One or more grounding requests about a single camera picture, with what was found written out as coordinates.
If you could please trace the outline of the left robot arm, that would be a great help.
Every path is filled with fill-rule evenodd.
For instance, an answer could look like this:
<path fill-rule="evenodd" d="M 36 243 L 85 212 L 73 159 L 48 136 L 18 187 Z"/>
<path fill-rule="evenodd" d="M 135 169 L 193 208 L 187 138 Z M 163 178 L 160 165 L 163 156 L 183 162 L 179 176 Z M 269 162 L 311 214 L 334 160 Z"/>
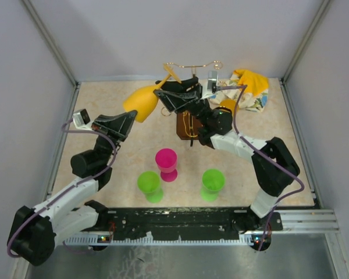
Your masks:
<path fill-rule="evenodd" d="M 27 260 L 33 266 L 43 264 L 56 246 L 77 232 L 109 225 L 107 208 L 85 199 L 97 193 L 111 179 L 120 143 L 134 124 L 136 110 L 116 116 L 99 115 L 91 120 L 86 109 L 73 113 L 61 126 L 64 133 L 96 135 L 93 149 L 74 155 L 70 161 L 74 180 L 51 198 L 32 208 L 22 206 L 15 213 L 6 244 L 9 257 Z M 84 202 L 79 209 L 76 206 Z"/>

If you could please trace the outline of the pink wine glass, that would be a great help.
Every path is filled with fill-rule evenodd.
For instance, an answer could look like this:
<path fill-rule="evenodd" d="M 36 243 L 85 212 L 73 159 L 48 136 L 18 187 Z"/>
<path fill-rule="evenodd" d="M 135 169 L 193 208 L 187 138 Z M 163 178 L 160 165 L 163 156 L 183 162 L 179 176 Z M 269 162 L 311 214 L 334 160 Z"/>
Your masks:
<path fill-rule="evenodd" d="M 173 182 L 177 179 L 177 154 L 170 148 L 163 148 L 155 155 L 155 163 L 164 182 Z"/>

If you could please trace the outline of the yellow wine glass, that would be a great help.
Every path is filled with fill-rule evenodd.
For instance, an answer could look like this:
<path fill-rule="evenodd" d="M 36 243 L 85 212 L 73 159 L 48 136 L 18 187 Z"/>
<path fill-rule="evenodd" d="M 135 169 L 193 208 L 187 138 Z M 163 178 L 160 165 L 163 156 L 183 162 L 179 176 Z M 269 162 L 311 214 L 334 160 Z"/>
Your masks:
<path fill-rule="evenodd" d="M 168 75 L 162 81 L 160 81 L 158 84 L 141 87 L 135 90 L 123 102 L 123 108 L 126 112 L 132 110 L 137 111 L 135 121 L 139 123 L 143 123 L 155 110 L 158 104 L 159 98 L 155 95 L 155 90 L 161 89 L 164 83 L 166 83 L 170 78 L 173 78 L 175 81 L 181 84 L 181 79 L 168 64 L 164 64 L 163 68 L 167 71 Z"/>
<path fill-rule="evenodd" d="M 230 112 L 232 116 L 235 116 L 239 110 L 239 106 L 234 99 L 224 99 L 220 102 L 219 107 L 224 111 Z"/>

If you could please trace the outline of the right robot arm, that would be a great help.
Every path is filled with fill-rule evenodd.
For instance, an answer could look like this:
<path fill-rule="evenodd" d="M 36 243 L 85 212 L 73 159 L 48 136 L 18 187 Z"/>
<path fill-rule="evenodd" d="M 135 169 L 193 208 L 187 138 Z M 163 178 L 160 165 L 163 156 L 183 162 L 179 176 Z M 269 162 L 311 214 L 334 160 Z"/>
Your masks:
<path fill-rule="evenodd" d="M 154 94 L 169 112 L 188 112 L 200 122 L 197 137 L 201 145 L 230 152 L 253 165 L 260 189 L 250 205 L 248 223 L 255 230 L 263 229 L 284 189 L 299 180 L 300 168 L 284 141 L 242 134 L 231 109 L 210 106 L 197 77 L 181 82 L 160 80 L 155 84 Z"/>

